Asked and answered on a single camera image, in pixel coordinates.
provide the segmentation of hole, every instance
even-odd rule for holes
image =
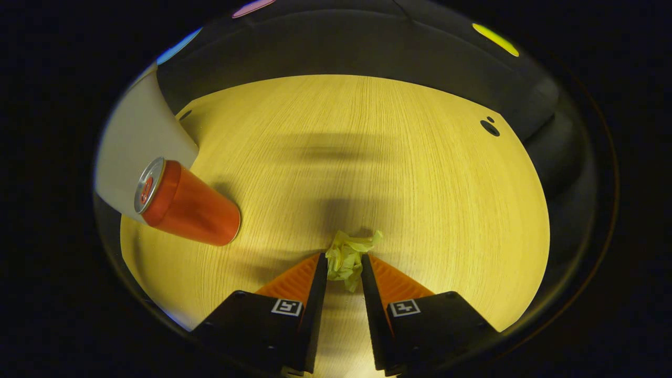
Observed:
[[[185,114],[182,114],[182,117],[180,117],[179,120],[183,120],[184,118],[187,118],[187,117],[189,116],[189,114],[191,114],[191,113],[192,113],[192,111],[189,110],[189,111],[186,112]]]
[[[488,130],[488,133],[491,133],[492,135],[495,135],[496,137],[499,136],[499,130],[497,130],[490,122],[486,120],[482,120],[480,122],[480,125],[483,126],[484,129]]]

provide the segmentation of yellow paper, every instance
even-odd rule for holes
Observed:
[[[362,274],[362,255],[369,252],[382,240],[376,231],[372,237],[350,237],[338,231],[331,247],[325,254],[329,262],[327,280],[345,281],[345,288],[354,293]]]

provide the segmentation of wooden table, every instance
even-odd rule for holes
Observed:
[[[233,290],[256,291],[336,230],[435,293],[455,290],[497,330],[530,304],[548,259],[544,193],[502,117],[420,85],[347,75],[284,77],[196,99],[178,117],[200,148],[192,171],[241,208],[224,247],[122,218],[124,259],[185,328]],[[501,135],[481,126],[491,117]],[[318,377],[375,371],[361,285],[329,282]]]

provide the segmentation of colored light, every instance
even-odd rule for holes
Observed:
[[[202,29],[202,28],[199,28],[199,29],[196,30],[195,32],[193,32],[193,33],[189,34],[188,36],[184,37],[184,39],[181,40],[181,41],[179,41],[178,44],[176,44],[175,46],[169,48],[169,49],[166,50],[163,54],[159,55],[159,57],[157,58],[157,64],[158,64],[158,65],[163,64],[163,63],[165,63],[168,59],[172,58],[173,55],[177,54],[177,53],[178,53],[184,46],[187,46],[187,44],[188,44],[189,42],[191,42],[191,41],[194,39],[194,37],[196,37],[196,34],[198,34],[198,32],[201,31],[201,29]]]
[[[266,5],[270,5],[273,2],[275,2],[275,0],[256,0],[256,1],[253,1],[253,2],[245,5],[244,7],[238,9],[236,11],[236,13],[234,13],[231,16],[231,18],[243,17],[244,15],[250,14],[254,11],[257,11],[257,10],[265,7]]]
[[[485,38],[488,38],[489,40],[491,40],[494,43],[496,43],[497,45],[499,45],[499,47],[506,50],[509,54],[511,54],[513,56],[516,56],[516,57],[520,56],[520,54],[518,53],[518,50],[516,50],[515,47],[513,47],[513,45],[509,41],[502,38],[497,33],[493,32],[492,30],[486,28],[483,25],[471,24],[471,26],[473,26],[474,29],[477,32],[481,33]]]

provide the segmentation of can lid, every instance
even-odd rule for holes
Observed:
[[[149,207],[161,182],[165,165],[165,159],[158,157],[149,163],[140,175],[133,202],[136,213],[142,214]]]

